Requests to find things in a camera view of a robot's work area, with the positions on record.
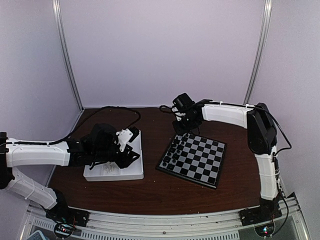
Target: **robotic arm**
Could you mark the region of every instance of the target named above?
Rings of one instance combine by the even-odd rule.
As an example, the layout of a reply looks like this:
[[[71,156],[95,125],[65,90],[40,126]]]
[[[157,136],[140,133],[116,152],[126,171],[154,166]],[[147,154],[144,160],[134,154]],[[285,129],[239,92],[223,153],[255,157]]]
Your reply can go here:
[[[76,218],[78,226],[85,226],[88,212],[69,208],[61,192],[45,187],[23,174],[21,165],[58,165],[78,167],[115,162],[127,168],[140,155],[128,145],[140,131],[130,127],[116,131],[108,124],[96,124],[91,133],[81,139],[52,142],[30,142],[7,138],[0,132],[0,189],[7,189],[30,199],[46,210],[49,218],[63,222]]]
[[[264,103],[242,106],[207,99],[195,103],[183,93],[174,99],[172,112],[177,118],[172,124],[179,135],[196,129],[202,121],[218,121],[247,129],[247,144],[258,163],[261,197],[260,207],[240,212],[242,225],[261,223],[269,221],[273,216],[281,216],[277,185],[277,128]]]

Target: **white wall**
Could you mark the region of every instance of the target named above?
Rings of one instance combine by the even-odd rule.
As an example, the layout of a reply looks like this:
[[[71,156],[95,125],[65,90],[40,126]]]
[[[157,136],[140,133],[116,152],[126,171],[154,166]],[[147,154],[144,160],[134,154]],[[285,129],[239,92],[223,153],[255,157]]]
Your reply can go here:
[[[61,1],[85,107],[159,106],[180,93],[242,103],[264,1]]]
[[[252,104],[265,102],[293,149],[281,175],[295,191],[311,237],[320,235],[320,1],[273,1],[269,35]]]
[[[51,0],[0,1],[0,131],[23,140],[56,140],[78,108],[64,67]],[[52,166],[22,167],[45,184]],[[28,202],[0,190],[0,239],[17,239]]]

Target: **white platform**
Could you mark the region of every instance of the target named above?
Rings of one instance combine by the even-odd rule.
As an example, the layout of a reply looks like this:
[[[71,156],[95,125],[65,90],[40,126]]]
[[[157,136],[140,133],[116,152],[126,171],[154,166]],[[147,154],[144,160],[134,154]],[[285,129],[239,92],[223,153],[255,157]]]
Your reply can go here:
[[[120,169],[114,162],[97,165],[92,170],[90,166],[85,166],[83,176],[89,182],[98,181],[124,181],[138,180],[144,178],[144,165],[141,147],[141,131],[139,136],[128,144],[134,152],[140,154],[129,167]]]

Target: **wooden table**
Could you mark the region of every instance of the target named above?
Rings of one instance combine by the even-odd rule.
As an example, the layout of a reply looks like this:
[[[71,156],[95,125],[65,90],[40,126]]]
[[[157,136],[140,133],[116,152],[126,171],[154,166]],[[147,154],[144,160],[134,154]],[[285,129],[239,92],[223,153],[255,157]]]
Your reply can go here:
[[[259,205],[258,164],[247,146],[245,129],[221,122],[200,126],[201,136],[227,143],[219,184],[217,189],[210,189],[155,169],[175,135],[175,118],[157,108],[138,110],[142,118],[135,126],[142,132],[144,179],[88,182],[83,177],[84,167],[58,166],[50,187],[62,191],[70,206],[121,214],[177,215]],[[93,111],[85,110],[81,119]],[[136,116],[125,110],[107,109],[91,117],[73,137],[89,134],[96,123],[108,123],[121,130]]]

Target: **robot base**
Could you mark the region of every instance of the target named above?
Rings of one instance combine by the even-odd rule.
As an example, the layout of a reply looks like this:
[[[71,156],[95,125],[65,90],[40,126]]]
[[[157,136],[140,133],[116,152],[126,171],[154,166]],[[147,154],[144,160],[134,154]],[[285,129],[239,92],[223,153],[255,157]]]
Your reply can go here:
[[[85,166],[83,176],[88,182],[98,181],[124,181],[124,180],[138,180],[144,178],[143,156],[141,148],[141,132],[130,143],[134,152],[140,154],[140,157],[135,160],[127,168],[119,168],[114,162],[97,165],[92,170],[90,166]]]
[[[242,226],[260,224],[263,222],[268,222],[272,219],[270,215],[262,214],[261,206],[241,210],[239,215]],[[273,218],[276,219],[280,218],[281,216],[281,210],[279,209],[279,205],[277,205],[277,208],[273,211]]]

